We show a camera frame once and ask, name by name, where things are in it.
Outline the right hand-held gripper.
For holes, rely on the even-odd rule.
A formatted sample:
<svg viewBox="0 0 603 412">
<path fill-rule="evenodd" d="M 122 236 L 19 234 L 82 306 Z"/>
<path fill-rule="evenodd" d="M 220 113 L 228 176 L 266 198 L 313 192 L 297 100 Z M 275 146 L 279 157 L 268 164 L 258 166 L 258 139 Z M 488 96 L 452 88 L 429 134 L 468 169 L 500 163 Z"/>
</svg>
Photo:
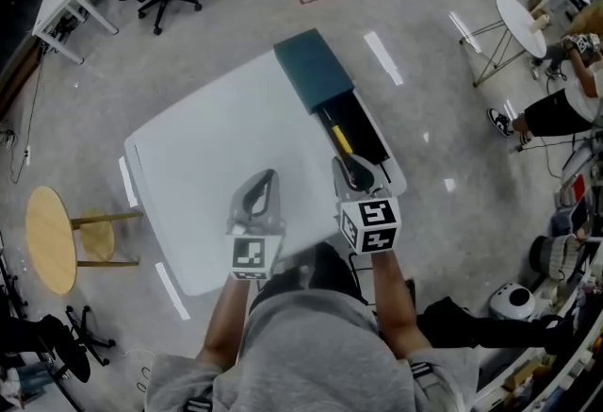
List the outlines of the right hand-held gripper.
<svg viewBox="0 0 603 412">
<path fill-rule="evenodd" d="M 332 159 L 332 172 L 335 220 L 352 251 L 357 255 L 392 251 L 399 238 L 401 216 L 398 199 L 388 184 L 376 181 L 373 165 L 356 154 L 350 155 L 350 175 L 339 157 Z"/>
</svg>

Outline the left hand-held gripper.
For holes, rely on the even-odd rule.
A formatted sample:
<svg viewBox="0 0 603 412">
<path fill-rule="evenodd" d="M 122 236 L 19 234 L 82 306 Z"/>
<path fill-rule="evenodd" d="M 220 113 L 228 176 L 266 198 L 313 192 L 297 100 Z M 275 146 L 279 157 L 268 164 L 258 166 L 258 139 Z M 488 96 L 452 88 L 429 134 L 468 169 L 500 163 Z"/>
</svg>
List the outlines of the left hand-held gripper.
<svg viewBox="0 0 603 412">
<path fill-rule="evenodd" d="M 285 240 L 280 179 L 273 169 L 254 174 L 233 195 L 226 247 L 236 280 L 269 280 Z"/>
</svg>

